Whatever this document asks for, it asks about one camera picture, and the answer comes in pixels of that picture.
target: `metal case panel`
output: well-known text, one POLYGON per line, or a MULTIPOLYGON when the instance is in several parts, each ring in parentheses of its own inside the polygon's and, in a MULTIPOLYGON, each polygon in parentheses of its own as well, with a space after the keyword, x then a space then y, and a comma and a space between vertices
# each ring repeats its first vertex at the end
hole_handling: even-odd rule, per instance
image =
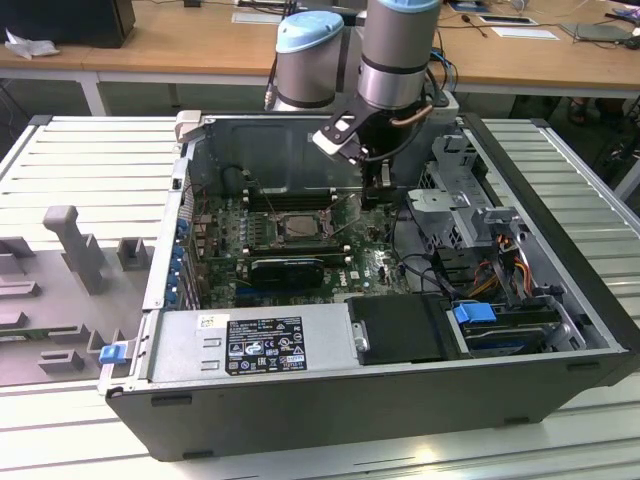
POLYGON ((107 404, 152 457, 177 461, 535 423, 626 360, 594 355, 199 390, 119 388, 107 404))

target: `blue latch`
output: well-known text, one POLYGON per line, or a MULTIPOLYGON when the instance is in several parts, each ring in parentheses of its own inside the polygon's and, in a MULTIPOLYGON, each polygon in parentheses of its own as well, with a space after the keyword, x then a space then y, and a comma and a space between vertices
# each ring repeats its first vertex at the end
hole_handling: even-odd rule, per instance
POLYGON ((100 350, 99 361, 102 365, 127 363, 127 359, 124 357, 126 351, 126 345, 105 345, 100 350))
POLYGON ((461 303, 453 309, 458 323, 495 322, 496 314, 488 303, 461 303))
POLYGON ((184 248, 182 248, 180 245, 175 245, 171 250, 171 257, 182 258, 183 256, 184 256, 184 248))

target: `aluminum profile table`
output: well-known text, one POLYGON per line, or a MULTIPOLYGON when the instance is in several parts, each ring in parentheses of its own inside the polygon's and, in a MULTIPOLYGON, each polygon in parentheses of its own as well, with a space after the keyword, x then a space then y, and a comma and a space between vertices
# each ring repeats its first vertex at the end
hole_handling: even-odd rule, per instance
POLYGON ((117 247, 122 237, 153 246, 180 156, 174 117, 41 123, 30 124, 0 163, 0 237, 24 237, 34 251, 59 249, 42 219, 51 205, 75 205, 80 232, 100 247, 117 247))
MULTIPOLYGON (((95 128, 84 126, 92 121, 54 119, 54 123, 76 123, 76 132, 95 128)), ((115 120, 142 128, 131 125, 138 121, 115 120)), ((634 231, 635 217, 551 130, 520 121, 487 123, 629 313, 638 319, 640 242, 634 231)), ((24 137, 22 147, 16 149, 26 152, 37 139, 24 137)), ((169 155, 173 145, 167 142, 163 148, 169 155)), ((100 162, 104 155, 99 151, 85 153, 86 162, 100 162)), ((495 178, 489 179, 508 204, 506 192, 495 178)), ((149 457, 142 443, 98 396, 95 382, 0 389, 0 412, 3 479, 106 479, 114 475, 168 480, 640 477, 638 374, 614 387, 583 392, 535 425, 173 464, 149 457)))

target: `warning label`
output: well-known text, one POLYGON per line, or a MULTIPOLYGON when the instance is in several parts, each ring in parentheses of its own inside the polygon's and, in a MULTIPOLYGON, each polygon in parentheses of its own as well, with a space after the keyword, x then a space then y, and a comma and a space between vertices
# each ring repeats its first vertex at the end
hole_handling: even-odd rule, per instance
POLYGON ((306 370, 301 317, 231 320, 225 370, 229 375, 306 370))

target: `wooden desk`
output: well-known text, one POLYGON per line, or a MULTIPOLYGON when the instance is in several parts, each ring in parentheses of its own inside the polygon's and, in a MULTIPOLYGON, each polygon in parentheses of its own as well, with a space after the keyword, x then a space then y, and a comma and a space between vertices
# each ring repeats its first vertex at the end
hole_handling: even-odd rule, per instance
MULTIPOLYGON (((558 17, 579 3, 531 0, 525 14, 540 24, 597 23, 607 20, 604 13, 610 12, 614 5, 591 0, 573 14, 558 17), (534 9, 547 13, 536 13, 534 9)), ((515 13, 508 5, 499 7, 507 14, 515 13)), ((467 25, 459 15, 450 18, 451 12, 450 8, 443 8, 441 18, 447 19, 440 22, 441 26, 467 25)), ((479 20, 474 23, 483 25, 479 20)), ((621 21, 611 25, 632 30, 630 24, 621 21)), ((539 28, 552 32, 560 40, 501 38, 491 28, 483 29, 488 35, 483 38, 474 28, 441 28, 447 58, 460 73, 460 90, 498 93, 498 89, 502 93, 509 90, 522 93, 524 87, 532 90, 532 94, 545 94, 549 89, 574 93, 585 89, 594 91, 584 92, 589 93, 584 96, 631 97, 640 92, 640 52, 624 47, 609 49, 610 44, 602 44, 604 48, 600 48, 593 43, 573 43, 560 27, 539 28)))
MULTIPOLYGON (((605 20, 611 2, 531 0, 525 14, 539 23, 595 23, 605 20)), ((136 27, 120 49, 62 47, 62 55, 32 61, 0 53, 0 77, 75 80, 94 115, 108 111, 100 82, 152 82, 264 85, 271 68, 275 25, 232 23, 232 6, 183 8, 181 2, 157 5, 135 1, 136 27)), ((505 14, 515 13, 507 3, 505 14)), ((460 74, 457 91, 530 95, 632 98, 640 93, 640 52, 624 47, 573 44, 559 27, 559 41, 500 38, 485 28, 483 38, 460 15, 443 7, 441 28, 447 57, 460 74)), ((631 25, 613 22, 625 30, 631 25)), ((441 70, 435 66, 436 74, 441 70)))
POLYGON ((276 25, 232 23, 232 6, 184 8, 134 2, 136 28, 121 49, 93 49, 87 70, 187 74, 269 74, 276 25))

